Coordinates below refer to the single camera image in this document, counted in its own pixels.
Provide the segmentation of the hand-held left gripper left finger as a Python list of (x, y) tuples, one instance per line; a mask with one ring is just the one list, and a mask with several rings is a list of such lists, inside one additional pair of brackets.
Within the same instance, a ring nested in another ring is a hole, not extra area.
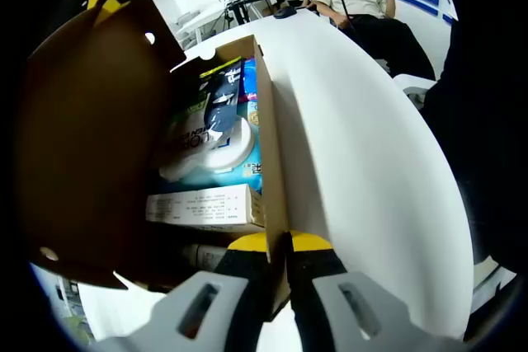
[(199, 271), (161, 299), (128, 351), (254, 351), (271, 308), (264, 232), (229, 244), (214, 272)]

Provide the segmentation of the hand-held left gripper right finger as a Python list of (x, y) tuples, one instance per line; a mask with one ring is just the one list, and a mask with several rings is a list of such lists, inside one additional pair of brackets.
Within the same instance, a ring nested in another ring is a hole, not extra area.
[(287, 279), (304, 351), (416, 351), (405, 304), (374, 280), (349, 272), (330, 242), (290, 232)]

